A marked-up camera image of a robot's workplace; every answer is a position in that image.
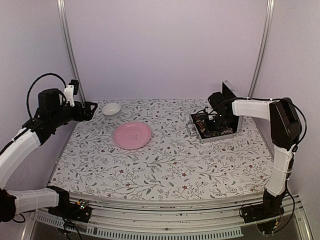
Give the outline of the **aluminium poker case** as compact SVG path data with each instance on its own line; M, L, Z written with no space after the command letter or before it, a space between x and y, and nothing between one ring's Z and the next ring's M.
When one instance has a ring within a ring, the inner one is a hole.
M222 81L221 91L212 93L208 98L210 105L189 115L186 129L189 136L196 136L201 143L223 140L239 134L243 128L242 116L236 116L232 111L232 103L224 101L238 97L234 86L228 81Z

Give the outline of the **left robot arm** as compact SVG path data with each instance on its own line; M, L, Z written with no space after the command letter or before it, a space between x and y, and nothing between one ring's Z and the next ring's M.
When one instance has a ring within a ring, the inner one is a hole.
M47 208L49 214L66 221L88 223L92 208L85 200L70 201L70 194L56 186L36 190L6 190L11 175L34 150L42 146L57 128L69 122L90 121L98 104L75 101L79 81L71 80L58 88L45 89L38 94L38 108L29 114L18 133L0 151L0 220L10 222L15 216L38 209Z

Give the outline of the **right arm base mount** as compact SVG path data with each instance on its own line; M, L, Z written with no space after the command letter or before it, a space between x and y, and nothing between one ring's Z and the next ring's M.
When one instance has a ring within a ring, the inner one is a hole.
M280 221L285 213L282 206L275 209L267 209L263 204L245 204L239 209L239 216L245 223L263 221L256 224L257 230L263 235L272 235L280 225Z

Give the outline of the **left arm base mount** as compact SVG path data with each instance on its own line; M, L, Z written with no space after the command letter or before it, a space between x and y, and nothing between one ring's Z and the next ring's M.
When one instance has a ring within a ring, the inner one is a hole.
M48 213L64 219L88 223L92 210L88 201L79 199L74 203L68 202L59 204L56 207L49 207Z

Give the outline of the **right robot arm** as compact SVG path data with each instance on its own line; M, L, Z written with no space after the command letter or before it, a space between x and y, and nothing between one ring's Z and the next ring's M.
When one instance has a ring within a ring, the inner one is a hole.
M294 155L305 136L306 126L302 126L299 108L288 97L260 99L249 97L210 96L208 102L217 129L224 129L230 117L253 117L269 121L270 138L274 156L271 177L263 193L263 203L258 213L262 218L269 218L282 204L288 192L288 180L293 170Z

